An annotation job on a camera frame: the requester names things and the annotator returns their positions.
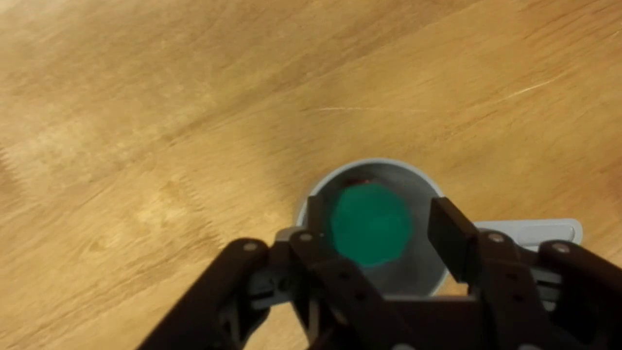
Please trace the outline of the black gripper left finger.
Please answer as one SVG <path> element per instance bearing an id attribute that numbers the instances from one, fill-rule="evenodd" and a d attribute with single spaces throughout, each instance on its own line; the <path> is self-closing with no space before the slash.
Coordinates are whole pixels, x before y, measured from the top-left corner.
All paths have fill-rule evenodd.
<path id="1" fill-rule="evenodd" d="M 362 270 L 329 246 L 329 202 L 311 196 L 307 221 L 261 239 L 228 242 L 210 266 L 146 334 L 138 350 L 243 350 L 290 303 L 309 350 L 406 350 L 416 334 Z"/>

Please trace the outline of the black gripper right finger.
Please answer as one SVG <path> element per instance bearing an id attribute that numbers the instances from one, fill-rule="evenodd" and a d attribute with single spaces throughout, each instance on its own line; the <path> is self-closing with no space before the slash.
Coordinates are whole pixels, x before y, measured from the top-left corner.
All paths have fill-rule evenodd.
<path id="1" fill-rule="evenodd" d="M 535 252 L 436 198 L 428 237 L 463 297 L 397 301 L 418 350 L 622 350 L 622 268 L 575 242 Z"/>

